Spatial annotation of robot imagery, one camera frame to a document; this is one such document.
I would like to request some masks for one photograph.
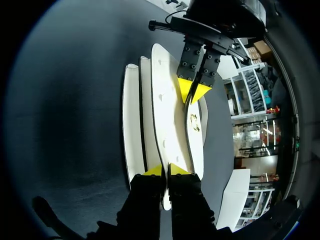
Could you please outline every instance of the white board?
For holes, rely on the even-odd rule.
[[[140,130],[139,67],[125,68],[122,93],[122,131],[125,162],[131,183],[136,174],[145,173]]]
[[[151,92],[151,61],[142,56],[140,58],[140,81],[142,90],[142,109],[143,109],[143,135],[147,169],[153,169],[161,164],[156,136],[154,130],[154,118],[152,111],[152,92]]]
[[[191,147],[194,159],[192,164],[186,138],[186,109],[177,78],[178,65],[179,62],[161,45],[153,45],[151,88],[155,139],[165,173],[168,173],[169,164],[174,163],[188,172],[195,171],[202,179],[204,159],[201,124],[199,131],[195,133],[199,135],[196,137],[198,141],[195,142],[193,139],[190,141],[194,145]],[[200,122],[198,102],[189,107],[188,114],[198,116]],[[167,205],[167,199],[169,199],[168,190],[163,201],[166,210],[170,207]]]
[[[241,217],[248,197],[250,169],[233,170],[228,184],[223,191],[222,204],[216,229],[229,227],[232,232]]]
[[[238,69],[230,55],[221,55],[220,56],[220,63],[216,70],[216,72],[220,75],[220,77],[224,79],[233,78],[238,76]]]

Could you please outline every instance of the gray tabletop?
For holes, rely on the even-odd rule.
[[[145,0],[58,1],[29,34],[5,94],[3,141],[30,214],[31,199],[42,196],[82,236],[96,231],[98,220],[116,224],[129,192],[121,121],[124,70],[140,56],[149,58],[154,43],[180,59],[182,35],[148,29],[149,20],[166,15]],[[218,217],[234,158],[221,79],[205,97],[202,191]],[[170,238],[171,213],[162,211],[161,239]]]

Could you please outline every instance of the shelf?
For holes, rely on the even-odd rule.
[[[240,39],[241,47],[247,56],[247,49]],[[263,87],[260,84],[256,69],[263,68],[264,63],[251,64],[250,66],[242,65],[237,58],[234,58],[238,66],[238,76],[224,81],[224,84],[232,84],[237,105],[237,113],[231,116],[233,120],[245,119],[267,114],[267,105],[263,93]]]

